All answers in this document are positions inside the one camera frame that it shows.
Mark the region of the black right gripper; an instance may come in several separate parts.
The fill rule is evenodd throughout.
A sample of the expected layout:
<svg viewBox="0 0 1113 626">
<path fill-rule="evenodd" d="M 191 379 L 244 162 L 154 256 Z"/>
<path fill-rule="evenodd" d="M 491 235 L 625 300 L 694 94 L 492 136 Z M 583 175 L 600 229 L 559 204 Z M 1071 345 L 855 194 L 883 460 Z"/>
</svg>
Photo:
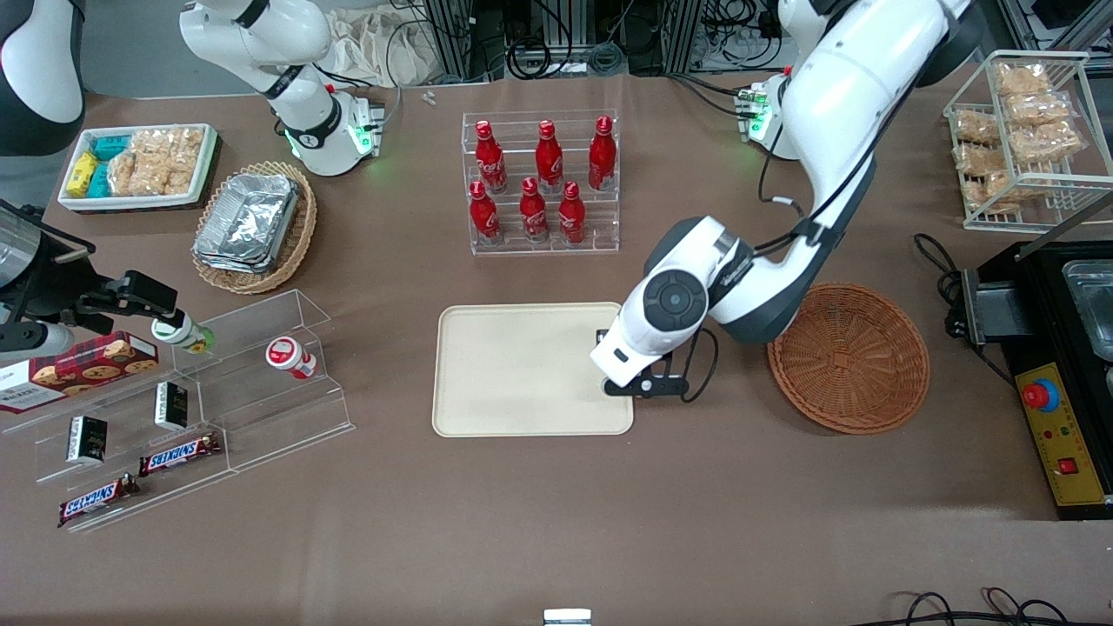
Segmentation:
<svg viewBox="0 0 1113 626">
<path fill-rule="evenodd" d="M 68 247 L 39 231 L 39 246 L 30 265 L 9 283 L 9 313 L 16 321 L 55 324 L 111 324 L 108 316 L 154 317 L 154 312 L 176 312 L 177 290 L 139 270 L 122 277 L 96 273 L 89 258 L 57 264 Z M 104 290 L 108 301 L 93 297 Z"/>
</svg>

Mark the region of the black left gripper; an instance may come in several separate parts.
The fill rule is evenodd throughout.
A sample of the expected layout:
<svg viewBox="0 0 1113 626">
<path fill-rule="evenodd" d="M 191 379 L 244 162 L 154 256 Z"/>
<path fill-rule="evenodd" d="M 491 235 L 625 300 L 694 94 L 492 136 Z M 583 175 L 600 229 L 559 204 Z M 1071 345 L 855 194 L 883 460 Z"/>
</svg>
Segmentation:
<svg viewBox="0 0 1113 626">
<path fill-rule="evenodd" d="M 609 330 L 595 330 L 595 345 L 604 341 Z M 605 397 L 684 397 L 690 390 L 688 373 L 690 370 L 690 358 L 684 359 L 684 366 L 681 371 L 673 371 L 674 353 L 664 354 L 664 370 L 654 372 L 652 366 L 647 366 L 637 376 L 633 376 L 624 387 L 617 385 L 615 382 L 604 379 L 602 391 Z"/>
</svg>

